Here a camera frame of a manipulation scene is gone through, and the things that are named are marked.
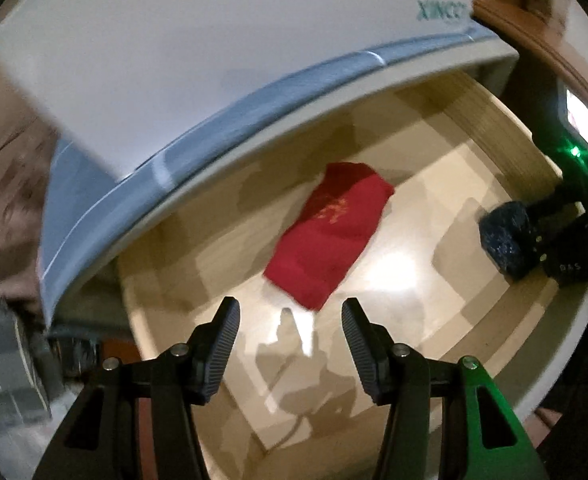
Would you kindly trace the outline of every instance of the red pouch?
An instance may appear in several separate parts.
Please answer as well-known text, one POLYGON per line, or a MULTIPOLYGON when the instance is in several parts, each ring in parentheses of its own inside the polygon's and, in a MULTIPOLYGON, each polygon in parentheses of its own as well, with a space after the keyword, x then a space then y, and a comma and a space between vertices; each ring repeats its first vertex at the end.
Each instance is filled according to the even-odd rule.
POLYGON ((365 249, 393 194, 366 164, 328 164, 264 276, 305 308, 320 310, 365 249))

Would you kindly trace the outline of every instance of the light wood panel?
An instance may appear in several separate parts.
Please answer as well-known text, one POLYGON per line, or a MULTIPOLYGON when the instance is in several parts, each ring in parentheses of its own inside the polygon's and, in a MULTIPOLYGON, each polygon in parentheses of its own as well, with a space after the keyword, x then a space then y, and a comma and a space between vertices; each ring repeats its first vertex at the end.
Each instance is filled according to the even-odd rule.
POLYGON ((359 298, 372 321, 428 357, 476 354, 497 373, 556 284, 541 272, 508 283, 480 247, 477 221, 511 198, 541 198, 557 181, 522 124, 463 73, 363 99, 219 175, 119 257, 141 354, 184 340, 223 295, 235 296, 241 328, 225 385, 197 413, 216 475, 322 478, 359 468, 376 457, 387 409, 362 391, 341 330, 343 300, 359 298), (312 314, 262 270, 337 160, 369 164, 395 195, 312 314))

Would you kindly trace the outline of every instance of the red fabric bag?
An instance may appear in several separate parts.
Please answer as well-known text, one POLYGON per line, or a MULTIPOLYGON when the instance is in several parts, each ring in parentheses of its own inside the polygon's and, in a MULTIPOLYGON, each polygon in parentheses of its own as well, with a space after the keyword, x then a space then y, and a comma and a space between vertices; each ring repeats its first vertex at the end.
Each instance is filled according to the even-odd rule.
POLYGON ((376 231, 394 187, 366 164, 334 162, 276 246, 264 276, 320 310, 376 231))

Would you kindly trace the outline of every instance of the logo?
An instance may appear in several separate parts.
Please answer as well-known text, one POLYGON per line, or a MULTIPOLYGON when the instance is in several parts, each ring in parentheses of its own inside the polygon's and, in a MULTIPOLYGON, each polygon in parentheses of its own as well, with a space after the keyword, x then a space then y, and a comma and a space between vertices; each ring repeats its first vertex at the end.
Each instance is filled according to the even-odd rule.
POLYGON ((442 20, 458 23, 469 17, 468 4, 463 2, 440 2, 438 0, 418 0, 418 15, 416 20, 442 20))

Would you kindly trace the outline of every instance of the gray striped fabric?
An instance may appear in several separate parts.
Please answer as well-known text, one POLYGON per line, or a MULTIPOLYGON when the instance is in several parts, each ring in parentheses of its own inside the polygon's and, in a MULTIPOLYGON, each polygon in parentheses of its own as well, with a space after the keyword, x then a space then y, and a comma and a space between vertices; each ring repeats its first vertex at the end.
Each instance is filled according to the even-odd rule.
POLYGON ((0 426, 49 415, 20 319, 0 300, 0 426))

